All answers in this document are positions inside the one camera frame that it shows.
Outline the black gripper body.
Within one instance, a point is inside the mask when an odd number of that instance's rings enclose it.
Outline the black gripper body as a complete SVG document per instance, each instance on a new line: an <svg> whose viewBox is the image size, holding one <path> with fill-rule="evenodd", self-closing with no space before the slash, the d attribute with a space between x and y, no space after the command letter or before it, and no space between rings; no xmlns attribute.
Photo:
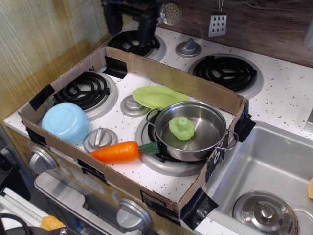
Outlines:
<svg viewBox="0 0 313 235"><path fill-rule="evenodd" d="M140 32L154 32L160 17L162 2L160 0L126 0L131 7L135 5L147 5L147 8L140 13L139 28Z"/></svg>

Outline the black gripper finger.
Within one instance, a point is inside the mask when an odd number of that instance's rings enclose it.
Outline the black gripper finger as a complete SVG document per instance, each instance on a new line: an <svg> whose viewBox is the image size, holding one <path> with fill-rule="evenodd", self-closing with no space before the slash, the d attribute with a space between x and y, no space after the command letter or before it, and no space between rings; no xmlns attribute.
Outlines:
<svg viewBox="0 0 313 235"><path fill-rule="evenodd" d="M156 27L153 25L143 26L140 25L138 27L138 39L139 39L139 46L143 47L146 46L154 37Z"/></svg>

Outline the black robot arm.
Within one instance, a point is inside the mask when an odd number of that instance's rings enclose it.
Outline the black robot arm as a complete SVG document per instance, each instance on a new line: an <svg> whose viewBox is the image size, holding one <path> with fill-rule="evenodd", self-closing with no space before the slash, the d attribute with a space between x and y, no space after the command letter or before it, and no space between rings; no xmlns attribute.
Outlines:
<svg viewBox="0 0 313 235"><path fill-rule="evenodd" d="M139 19L139 45L147 45L155 34L162 2L159 0L103 0L101 1L109 33L119 34L123 28L123 15Z"/></svg>

